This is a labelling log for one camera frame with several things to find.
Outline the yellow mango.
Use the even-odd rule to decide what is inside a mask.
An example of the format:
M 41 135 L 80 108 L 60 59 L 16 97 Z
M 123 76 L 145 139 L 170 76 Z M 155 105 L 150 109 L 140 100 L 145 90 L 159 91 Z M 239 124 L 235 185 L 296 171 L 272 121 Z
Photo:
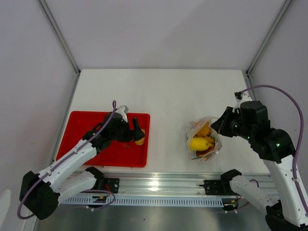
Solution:
M 210 147 L 210 143 L 204 138 L 195 137 L 189 144 L 189 148 L 193 151 L 205 151 Z

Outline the yellow ginger root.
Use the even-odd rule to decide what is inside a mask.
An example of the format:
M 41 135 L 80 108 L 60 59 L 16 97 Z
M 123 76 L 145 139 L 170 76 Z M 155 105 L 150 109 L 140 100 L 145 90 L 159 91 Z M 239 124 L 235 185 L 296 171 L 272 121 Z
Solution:
M 196 135 L 198 138 L 206 139 L 211 144 L 214 144 L 215 142 L 215 140 L 211 137 L 211 128 L 209 127 L 209 122 L 206 122 Z

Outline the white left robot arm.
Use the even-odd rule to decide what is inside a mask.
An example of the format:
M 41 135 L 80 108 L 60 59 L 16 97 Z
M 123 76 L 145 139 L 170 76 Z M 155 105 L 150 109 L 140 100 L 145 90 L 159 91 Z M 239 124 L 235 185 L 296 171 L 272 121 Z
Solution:
M 79 193 L 115 195 L 99 167 L 144 167 L 147 162 L 149 114 L 74 111 L 69 117 L 55 162 L 22 179 L 20 206 L 40 220 Z

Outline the clear zip top bag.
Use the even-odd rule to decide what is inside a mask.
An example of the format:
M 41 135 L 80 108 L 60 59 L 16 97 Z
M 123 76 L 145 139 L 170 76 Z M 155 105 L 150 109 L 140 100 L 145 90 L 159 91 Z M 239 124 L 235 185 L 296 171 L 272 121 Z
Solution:
M 194 162 L 208 161 L 219 154 L 222 141 L 219 134 L 211 128 L 218 120 L 214 116 L 206 116 L 190 121 L 185 127 L 186 153 L 188 159 Z

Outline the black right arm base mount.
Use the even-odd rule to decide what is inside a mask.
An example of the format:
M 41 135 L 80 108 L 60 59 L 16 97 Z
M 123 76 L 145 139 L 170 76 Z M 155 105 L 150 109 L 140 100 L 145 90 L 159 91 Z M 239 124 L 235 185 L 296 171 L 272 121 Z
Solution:
M 230 181 L 228 180 L 204 180 L 203 184 L 200 184 L 206 195 L 219 195 L 219 196 L 236 196 L 230 186 Z

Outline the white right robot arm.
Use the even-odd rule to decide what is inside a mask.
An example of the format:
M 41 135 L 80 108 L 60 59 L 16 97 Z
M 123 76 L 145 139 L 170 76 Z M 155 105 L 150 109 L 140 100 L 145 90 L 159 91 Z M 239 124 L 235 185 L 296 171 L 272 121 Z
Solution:
M 271 127 L 266 106 L 259 101 L 243 102 L 236 109 L 228 106 L 211 128 L 222 136 L 248 141 L 269 170 L 279 197 L 272 198 L 236 169 L 220 176 L 220 190 L 242 195 L 264 215 L 272 231 L 306 231 L 308 213 L 302 199 L 307 194 L 298 192 L 292 176 L 295 148 L 287 132 Z

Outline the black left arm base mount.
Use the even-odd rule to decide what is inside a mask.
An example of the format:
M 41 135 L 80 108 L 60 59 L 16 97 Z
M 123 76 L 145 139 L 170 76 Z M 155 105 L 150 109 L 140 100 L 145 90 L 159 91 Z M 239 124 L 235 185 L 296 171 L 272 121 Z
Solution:
M 119 190 L 119 184 L 119 178 L 105 178 L 103 183 L 103 189 L 116 194 Z

